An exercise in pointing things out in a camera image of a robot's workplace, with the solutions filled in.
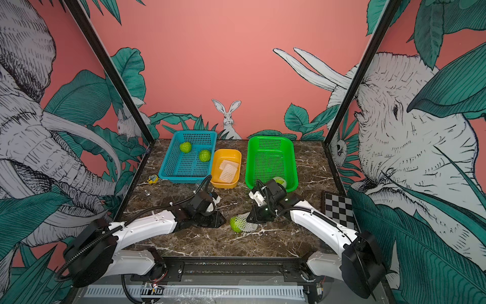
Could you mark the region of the bright green plastic basket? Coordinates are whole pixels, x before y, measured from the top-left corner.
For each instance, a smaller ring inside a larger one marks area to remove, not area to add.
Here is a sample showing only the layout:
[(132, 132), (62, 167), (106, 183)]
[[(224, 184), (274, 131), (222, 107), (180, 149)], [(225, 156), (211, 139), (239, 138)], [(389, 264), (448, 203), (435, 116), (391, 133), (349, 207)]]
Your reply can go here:
[(294, 144), (290, 139), (277, 136), (256, 136), (248, 141), (245, 180), (248, 188), (255, 181), (268, 182), (280, 177), (291, 193), (299, 185)]

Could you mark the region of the teal plastic basket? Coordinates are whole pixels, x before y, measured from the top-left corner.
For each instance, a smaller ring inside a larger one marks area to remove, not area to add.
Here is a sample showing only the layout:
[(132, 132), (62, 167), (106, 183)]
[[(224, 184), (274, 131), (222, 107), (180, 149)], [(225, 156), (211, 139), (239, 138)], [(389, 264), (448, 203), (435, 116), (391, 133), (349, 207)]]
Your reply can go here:
[[(217, 133), (208, 130), (180, 130), (173, 134), (164, 161), (158, 172), (158, 177), (175, 184), (199, 184), (211, 174), (213, 154), (215, 152)], [(192, 144), (190, 153), (182, 153), (180, 144)], [(211, 160), (202, 163), (199, 152), (207, 149), (211, 152)]]

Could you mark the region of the yellow plastic tub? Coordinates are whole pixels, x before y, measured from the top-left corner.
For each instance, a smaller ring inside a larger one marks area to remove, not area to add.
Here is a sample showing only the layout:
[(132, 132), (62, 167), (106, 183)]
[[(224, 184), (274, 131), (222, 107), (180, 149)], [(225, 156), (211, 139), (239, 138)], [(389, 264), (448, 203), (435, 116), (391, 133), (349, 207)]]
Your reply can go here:
[(218, 149), (214, 154), (211, 183), (215, 188), (233, 189), (240, 176), (242, 154), (236, 149)]

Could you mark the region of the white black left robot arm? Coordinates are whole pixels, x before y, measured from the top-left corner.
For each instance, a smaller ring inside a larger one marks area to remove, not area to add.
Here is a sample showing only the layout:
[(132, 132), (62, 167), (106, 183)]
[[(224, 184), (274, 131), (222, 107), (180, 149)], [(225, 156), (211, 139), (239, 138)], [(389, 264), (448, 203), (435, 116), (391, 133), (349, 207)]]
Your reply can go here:
[(171, 206), (146, 208), (123, 222), (92, 221), (63, 252), (65, 263), (55, 280), (71, 281), (76, 288), (105, 276), (126, 274), (160, 281), (165, 265), (157, 250), (132, 252), (127, 248), (191, 227), (217, 229), (224, 225), (225, 217), (216, 209), (220, 197), (208, 189), (211, 178), (206, 176), (193, 195)]

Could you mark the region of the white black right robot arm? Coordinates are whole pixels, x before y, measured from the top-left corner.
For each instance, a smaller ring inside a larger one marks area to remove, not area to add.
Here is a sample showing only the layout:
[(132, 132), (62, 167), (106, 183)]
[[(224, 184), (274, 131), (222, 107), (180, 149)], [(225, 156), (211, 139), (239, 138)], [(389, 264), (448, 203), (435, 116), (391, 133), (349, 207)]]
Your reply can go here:
[(315, 252), (305, 262), (310, 274), (343, 281), (361, 298), (373, 296), (374, 289), (387, 273), (382, 250), (374, 235), (350, 229), (318, 211), (296, 193), (288, 194), (285, 187), (275, 180), (260, 180), (249, 193), (256, 202), (247, 221), (253, 224), (272, 222), (279, 217), (309, 230), (337, 255)]

